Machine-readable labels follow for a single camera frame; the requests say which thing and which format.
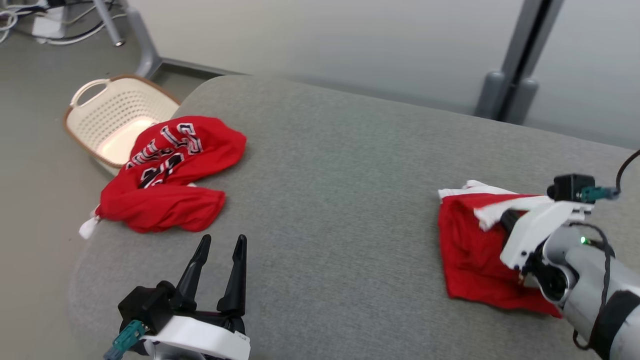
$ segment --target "red fabric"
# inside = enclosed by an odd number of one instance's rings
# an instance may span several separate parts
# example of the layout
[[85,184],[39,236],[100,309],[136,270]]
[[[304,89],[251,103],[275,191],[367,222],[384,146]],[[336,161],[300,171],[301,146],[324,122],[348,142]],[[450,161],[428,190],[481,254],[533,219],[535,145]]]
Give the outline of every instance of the red fabric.
[[222,210],[225,193],[186,185],[236,164],[245,143],[220,119],[189,116],[156,124],[139,135],[95,213],[139,233],[173,226],[203,231]]
[[442,199],[438,226],[449,297],[561,317],[539,289],[519,284],[518,271],[509,269],[500,261],[506,236],[504,228],[496,224],[484,232],[474,216],[474,208],[528,196],[534,195],[473,193]]

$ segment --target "gray floor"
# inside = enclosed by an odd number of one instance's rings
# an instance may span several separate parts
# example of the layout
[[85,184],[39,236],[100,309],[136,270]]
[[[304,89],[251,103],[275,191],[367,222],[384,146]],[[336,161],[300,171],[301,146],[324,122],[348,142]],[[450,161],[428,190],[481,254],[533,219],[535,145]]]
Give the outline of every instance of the gray floor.
[[[86,242],[78,227],[109,177],[64,132],[61,118],[88,81],[136,70],[140,50],[105,31],[69,46],[12,35],[0,44],[0,348],[3,359],[84,359],[67,320],[67,288]],[[96,18],[87,17],[90,28]],[[200,83],[163,71],[154,81],[184,99]]]

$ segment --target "basket handle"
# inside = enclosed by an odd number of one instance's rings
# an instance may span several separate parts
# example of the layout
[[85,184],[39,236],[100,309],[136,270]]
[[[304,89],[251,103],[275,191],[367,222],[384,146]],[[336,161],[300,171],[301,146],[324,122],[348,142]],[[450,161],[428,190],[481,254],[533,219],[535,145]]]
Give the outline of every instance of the basket handle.
[[[102,95],[102,93],[107,90],[107,87],[109,86],[110,82],[111,81],[109,79],[98,79],[98,80],[89,81],[88,83],[84,84],[80,89],[78,89],[78,91],[76,91],[74,96],[71,98],[71,107],[76,108],[78,106],[84,106],[84,105],[87,105],[89,102],[92,102],[93,100],[95,100],[95,98]],[[78,105],[78,100],[80,100],[80,96],[82,96],[82,94],[84,94],[85,91],[89,90],[90,88],[96,85],[105,85],[105,88],[101,92],[93,96],[91,99],[85,101],[84,104]]]

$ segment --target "gray table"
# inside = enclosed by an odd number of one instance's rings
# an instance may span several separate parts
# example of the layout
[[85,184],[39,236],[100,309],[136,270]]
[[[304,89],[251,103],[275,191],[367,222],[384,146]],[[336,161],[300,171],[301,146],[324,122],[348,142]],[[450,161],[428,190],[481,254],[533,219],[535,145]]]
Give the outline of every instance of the gray table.
[[[553,177],[612,185],[631,153],[608,145],[308,85],[225,76],[176,117],[219,117],[248,138],[243,160],[198,185],[226,191],[196,301],[215,308],[238,234],[247,235],[245,316],[252,359],[587,359],[560,320],[447,298],[439,188],[467,179],[544,192]],[[591,220],[640,270],[640,179]],[[174,284],[201,234],[99,224],[69,294],[77,337],[99,359],[116,305],[136,285]]]

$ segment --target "metal table leg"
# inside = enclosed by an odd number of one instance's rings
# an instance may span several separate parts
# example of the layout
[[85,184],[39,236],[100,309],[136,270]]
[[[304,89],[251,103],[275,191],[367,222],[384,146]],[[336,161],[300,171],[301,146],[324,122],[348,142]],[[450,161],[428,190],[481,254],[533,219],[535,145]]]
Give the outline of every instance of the metal table leg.
[[124,44],[124,39],[120,37],[116,24],[113,23],[109,10],[107,10],[107,6],[104,4],[104,0],[93,0],[93,3],[95,5],[95,9],[98,10],[98,14],[100,14],[100,18],[104,22],[104,25],[107,27],[107,31],[109,32],[113,45],[120,46]]

